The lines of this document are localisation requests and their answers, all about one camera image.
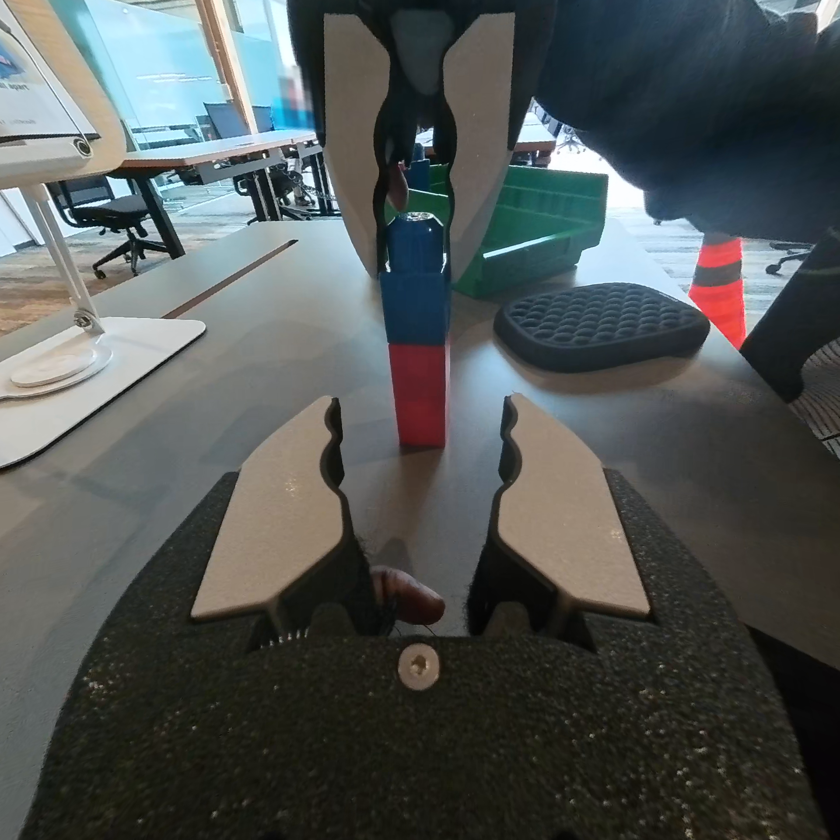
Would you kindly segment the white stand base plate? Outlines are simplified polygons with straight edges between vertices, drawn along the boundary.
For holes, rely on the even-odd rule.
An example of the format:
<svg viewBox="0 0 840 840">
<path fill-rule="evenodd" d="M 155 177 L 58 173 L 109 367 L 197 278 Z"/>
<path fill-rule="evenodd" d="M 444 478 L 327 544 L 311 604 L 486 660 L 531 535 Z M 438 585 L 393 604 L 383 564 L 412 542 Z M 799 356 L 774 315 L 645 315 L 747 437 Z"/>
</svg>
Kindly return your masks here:
<svg viewBox="0 0 840 840">
<path fill-rule="evenodd" d="M 1 467 L 45 451 L 201 338 L 197 320 L 99 316 L 72 263 L 44 185 L 23 188 L 75 306 L 73 324 L 1 362 Z"/>
</svg>

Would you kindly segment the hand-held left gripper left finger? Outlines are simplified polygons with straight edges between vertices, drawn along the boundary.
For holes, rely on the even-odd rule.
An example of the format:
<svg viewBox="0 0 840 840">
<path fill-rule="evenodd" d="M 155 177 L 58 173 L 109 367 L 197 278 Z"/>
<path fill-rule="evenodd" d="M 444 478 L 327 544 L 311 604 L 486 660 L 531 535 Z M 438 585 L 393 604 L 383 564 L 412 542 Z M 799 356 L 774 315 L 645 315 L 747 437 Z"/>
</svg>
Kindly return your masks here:
<svg viewBox="0 0 840 840">
<path fill-rule="evenodd" d="M 340 602 L 360 555 L 341 491 L 340 401 L 325 395 L 246 459 L 192 605 L 197 622 L 264 613 L 274 627 L 307 627 Z"/>
</svg>

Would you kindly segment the black honeycomb mat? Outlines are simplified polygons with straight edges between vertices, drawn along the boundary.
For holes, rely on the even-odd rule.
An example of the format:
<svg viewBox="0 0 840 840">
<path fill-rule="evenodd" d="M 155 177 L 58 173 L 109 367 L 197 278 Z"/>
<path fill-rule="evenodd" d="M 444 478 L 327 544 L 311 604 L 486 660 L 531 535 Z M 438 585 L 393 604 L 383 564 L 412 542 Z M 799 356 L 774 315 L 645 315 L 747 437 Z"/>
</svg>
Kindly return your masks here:
<svg viewBox="0 0 840 840">
<path fill-rule="evenodd" d="M 520 361 L 562 374 L 688 357 L 710 329 L 699 309 L 626 282 L 535 291 L 505 303 L 493 320 L 497 338 Z"/>
</svg>

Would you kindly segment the orange traffic cone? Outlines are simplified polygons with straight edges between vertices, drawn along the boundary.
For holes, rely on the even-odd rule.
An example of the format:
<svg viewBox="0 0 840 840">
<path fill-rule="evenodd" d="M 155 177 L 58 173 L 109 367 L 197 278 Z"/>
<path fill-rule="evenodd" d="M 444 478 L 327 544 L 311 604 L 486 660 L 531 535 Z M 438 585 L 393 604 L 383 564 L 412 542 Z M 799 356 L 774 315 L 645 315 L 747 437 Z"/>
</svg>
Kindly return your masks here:
<svg viewBox="0 0 840 840">
<path fill-rule="evenodd" d="M 702 235 L 688 296 L 730 344 L 740 350 L 747 337 L 740 237 L 720 233 Z"/>
</svg>

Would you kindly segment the red mega block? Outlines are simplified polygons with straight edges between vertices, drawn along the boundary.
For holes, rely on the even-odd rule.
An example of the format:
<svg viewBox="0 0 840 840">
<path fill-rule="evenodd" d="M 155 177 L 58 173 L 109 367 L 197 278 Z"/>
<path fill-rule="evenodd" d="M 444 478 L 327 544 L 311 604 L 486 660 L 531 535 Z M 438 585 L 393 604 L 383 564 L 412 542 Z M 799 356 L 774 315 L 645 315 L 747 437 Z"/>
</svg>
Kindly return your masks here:
<svg viewBox="0 0 840 840">
<path fill-rule="evenodd" d="M 444 448 L 448 433 L 448 343 L 389 343 L 388 352 L 400 445 Z"/>
</svg>

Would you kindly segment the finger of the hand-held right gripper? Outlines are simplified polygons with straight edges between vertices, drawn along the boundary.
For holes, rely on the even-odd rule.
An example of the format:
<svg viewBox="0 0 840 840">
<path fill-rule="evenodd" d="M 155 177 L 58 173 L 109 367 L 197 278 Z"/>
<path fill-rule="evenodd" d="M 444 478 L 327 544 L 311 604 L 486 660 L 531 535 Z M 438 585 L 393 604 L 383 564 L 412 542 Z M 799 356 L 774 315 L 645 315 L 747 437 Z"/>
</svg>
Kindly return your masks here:
<svg viewBox="0 0 840 840">
<path fill-rule="evenodd" d="M 511 158 L 508 132 L 515 15 L 482 14 L 443 61 L 444 99 L 455 121 L 449 263 L 459 280 L 485 237 Z"/>
<path fill-rule="evenodd" d="M 324 159 L 344 226 L 369 275 L 379 250 L 374 193 L 380 178 L 375 125 L 389 91 L 391 58 L 354 14 L 325 14 Z"/>
</svg>

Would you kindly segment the green plastic bin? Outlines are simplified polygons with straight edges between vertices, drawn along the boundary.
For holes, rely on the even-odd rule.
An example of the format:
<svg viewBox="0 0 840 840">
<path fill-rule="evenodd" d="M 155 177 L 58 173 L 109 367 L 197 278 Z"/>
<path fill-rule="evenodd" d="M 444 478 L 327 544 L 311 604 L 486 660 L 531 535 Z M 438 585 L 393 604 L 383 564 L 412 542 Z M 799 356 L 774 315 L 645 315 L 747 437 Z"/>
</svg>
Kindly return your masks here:
<svg viewBox="0 0 840 840">
<path fill-rule="evenodd" d="M 597 246 L 606 217 L 604 174 L 509 166 L 464 176 L 464 168 L 430 168 L 430 189 L 411 190 L 409 207 L 450 226 L 453 290 L 491 298 L 574 268 Z"/>
</svg>

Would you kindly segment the person's left hand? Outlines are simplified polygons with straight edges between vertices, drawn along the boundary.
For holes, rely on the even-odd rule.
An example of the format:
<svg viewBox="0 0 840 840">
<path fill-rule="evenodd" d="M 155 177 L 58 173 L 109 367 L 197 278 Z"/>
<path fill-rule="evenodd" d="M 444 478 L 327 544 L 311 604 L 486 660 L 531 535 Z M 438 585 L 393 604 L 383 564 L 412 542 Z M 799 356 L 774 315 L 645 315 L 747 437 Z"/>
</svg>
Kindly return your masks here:
<svg viewBox="0 0 840 840">
<path fill-rule="evenodd" d="M 445 614 L 445 601 L 435 591 L 402 570 L 371 568 L 375 600 L 395 620 L 412 625 L 434 625 Z"/>
</svg>

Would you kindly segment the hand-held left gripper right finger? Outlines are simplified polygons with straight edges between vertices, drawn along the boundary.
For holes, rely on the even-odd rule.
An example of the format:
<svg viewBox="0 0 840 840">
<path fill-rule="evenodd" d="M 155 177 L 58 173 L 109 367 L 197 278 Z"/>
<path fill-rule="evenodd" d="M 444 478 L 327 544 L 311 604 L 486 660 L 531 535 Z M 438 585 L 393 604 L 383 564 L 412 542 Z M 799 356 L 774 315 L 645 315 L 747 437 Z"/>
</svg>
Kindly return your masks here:
<svg viewBox="0 0 840 840">
<path fill-rule="evenodd" d="M 562 632 L 580 613 L 647 621 L 652 608 L 601 460 L 517 392 L 504 400 L 500 436 L 490 603 L 521 603 L 537 632 Z"/>
</svg>

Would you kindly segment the blue mega block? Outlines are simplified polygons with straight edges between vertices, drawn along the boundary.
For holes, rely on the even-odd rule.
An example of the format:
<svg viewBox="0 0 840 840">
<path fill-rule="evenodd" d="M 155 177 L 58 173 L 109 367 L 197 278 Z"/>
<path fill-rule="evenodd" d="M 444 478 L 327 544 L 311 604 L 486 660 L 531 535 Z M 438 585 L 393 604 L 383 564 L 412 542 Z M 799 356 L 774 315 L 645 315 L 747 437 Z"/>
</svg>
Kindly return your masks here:
<svg viewBox="0 0 840 840">
<path fill-rule="evenodd" d="M 386 267 L 379 275 L 390 344 L 446 344 L 451 280 L 445 227 L 429 212 L 399 213 L 386 226 Z"/>
</svg>

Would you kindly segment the person's right forearm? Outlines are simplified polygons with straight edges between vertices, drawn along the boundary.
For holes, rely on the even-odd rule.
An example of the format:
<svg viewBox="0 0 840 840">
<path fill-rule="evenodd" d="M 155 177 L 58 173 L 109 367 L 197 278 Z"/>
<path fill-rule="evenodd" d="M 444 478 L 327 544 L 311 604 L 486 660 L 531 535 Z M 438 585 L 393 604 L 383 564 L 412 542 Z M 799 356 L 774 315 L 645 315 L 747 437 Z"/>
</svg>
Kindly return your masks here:
<svg viewBox="0 0 840 840">
<path fill-rule="evenodd" d="M 654 219 L 817 242 L 839 220 L 839 31 L 750 1 L 558 2 L 536 102 Z"/>
</svg>

